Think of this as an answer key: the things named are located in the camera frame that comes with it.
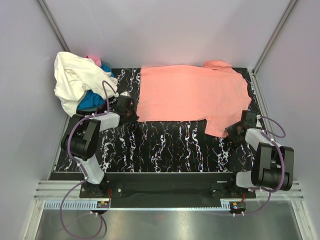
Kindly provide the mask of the salmon pink t shirt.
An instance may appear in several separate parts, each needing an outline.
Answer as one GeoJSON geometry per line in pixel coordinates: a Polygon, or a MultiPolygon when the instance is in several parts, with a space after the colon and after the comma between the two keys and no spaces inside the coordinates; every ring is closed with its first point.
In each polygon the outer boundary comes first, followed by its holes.
{"type": "Polygon", "coordinates": [[[205,133],[225,138],[225,129],[240,121],[252,99],[247,81],[221,60],[202,67],[142,67],[137,104],[139,122],[206,120],[205,133]]]}

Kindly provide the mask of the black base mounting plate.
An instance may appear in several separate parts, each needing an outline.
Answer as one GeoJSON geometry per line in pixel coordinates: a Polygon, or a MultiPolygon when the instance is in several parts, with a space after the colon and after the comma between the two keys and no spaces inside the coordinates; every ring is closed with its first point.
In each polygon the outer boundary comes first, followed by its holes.
{"type": "Polygon", "coordinates": [[[222,207],[222,199],[254,199],[236,186],[232,172],[106,173],[98,185],[84,183],[80,198],[111,198],[112,208],[199,209],[222,207]]]}

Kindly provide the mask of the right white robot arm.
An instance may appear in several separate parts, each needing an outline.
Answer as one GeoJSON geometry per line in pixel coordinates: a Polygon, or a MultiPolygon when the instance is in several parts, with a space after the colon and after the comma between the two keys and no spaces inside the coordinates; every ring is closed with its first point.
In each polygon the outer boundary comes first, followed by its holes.
{"type": "Polygon", "coordinates": [[[246,142],[255,150],[254,162],[250,171],[240,171],[233,175],[227,185],[228,195],[239,198],[245,189],[258,189],[275,193],[289,191],[293,185],[295,151],[289,146],[283,146],[274,138],[286,137],[284,128],[272,118],[257,115],[256,112],[244,110],[240,121],[225,129],[228,137],[234,143],[246,142]],[[259,119],[266,119],[276,124],[282,134],[257,126],[259,119]]]}

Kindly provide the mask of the cream t shirt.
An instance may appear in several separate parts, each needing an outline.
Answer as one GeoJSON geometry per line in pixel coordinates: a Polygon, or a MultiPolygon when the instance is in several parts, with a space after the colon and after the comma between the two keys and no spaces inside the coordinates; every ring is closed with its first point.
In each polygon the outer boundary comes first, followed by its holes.
{"type": "Polygon", "coordinates": [[[70,52],[58,52],[54,61],[55,96],[63,110],[71,117],[87,94],[92,91],[103,100],[116,95],[118,80],[105,72],[92,59],[70,52]]]}

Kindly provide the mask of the blue t shirt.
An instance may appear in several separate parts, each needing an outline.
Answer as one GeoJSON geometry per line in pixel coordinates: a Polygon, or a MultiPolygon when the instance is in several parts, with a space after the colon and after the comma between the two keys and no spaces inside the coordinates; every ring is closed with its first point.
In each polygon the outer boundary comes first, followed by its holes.
{"type": "MultiPolygon", "coordinates": [[[[102,61],[101,62],[101,69],[103,69],[107,73],[111,73],[111,77],[114,77],[114,74],[112,72],[112,69],[110,68],[109,64],[102,61]]],[[[94,93],[92,90],[88,90],[82,99],[82,101],[78,104],[77,110],[85,110],[88,108],[97,108],[101,106],[105,101],[103,98],[97,94],[94,93]]]]}

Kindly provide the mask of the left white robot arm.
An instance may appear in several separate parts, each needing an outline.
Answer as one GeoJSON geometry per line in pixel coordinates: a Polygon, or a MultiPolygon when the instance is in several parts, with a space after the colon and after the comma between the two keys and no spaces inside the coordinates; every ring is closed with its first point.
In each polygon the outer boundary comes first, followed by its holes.
{"type": "Polygon", "coordinates": [[[64,132],[60,147],[80,167],[84,179],[92,184],[90,192],[97,198],[103,198],[108,193],[107,184],[102,182],[105,173],[96,157],[99,134],[136,122],[139,117],[135,107],[135,101],[129,92],[122,92],[112,111],[87,116],[74,114],[64,132]]]}

